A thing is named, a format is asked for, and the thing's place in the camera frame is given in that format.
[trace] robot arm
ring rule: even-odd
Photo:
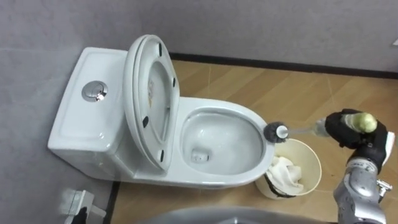
[[[354,152],[347,161],[345,175],[334,191],[338,205],[338,223],[386,223],[386,216],[379,203],[392,186],[377,179],[383,165],[391,155],[395,134],[377,121],[377,128],[371,133],[358,133],[341,120],[344,114],[360,111],[344,109],[326,118],[328,134]]]

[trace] white toilet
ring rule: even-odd
[[[265,125],[243,106],[181,97],[166,46],[144,35],[129,52],[82,52],[48,147],[97,179],[222,189],[266,172]]]

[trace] white trash can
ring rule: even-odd
[[[295,166],[301,167],[302,178],[298,181],[303,185],[303,190],[295,195],[277,189],[271,180],[264,174],[255,181],[260,192],[268,198],[280,200],[306,195],[316,189],[322,177],[322,167],[318,156],[304,142],[296,139],[287,139],[285,143],[275,144],[275,156],[285,157]]]

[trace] toilet tank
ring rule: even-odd
[[[86,48],[61,100],[49,149],[90,177],[130,181],[141,161],[122,101],[127,52]]]

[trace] floor trim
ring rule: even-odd
[[[256,68],[269,68],[277,70],[289,70],[296,72],[329,73],[335,75],[349,75],[357,77],[390,78],[398,79],[398,72],[382,72],[356,68],[340,68],[324,65],[306,65],[301,63],[271,62],[265,60],[251,60],[242,58],[216,57],[207,55],[193,55],[170,53],[172,60],[186,62],[214,63],[220,65],[236,65]]]
[[[119,188],[120,182],[114,181],[112,184],[111,194],[109,195],[108,205],[106,206],[106,216],[104,218],[103,224],[111,224],[114,205],[118,197]]]

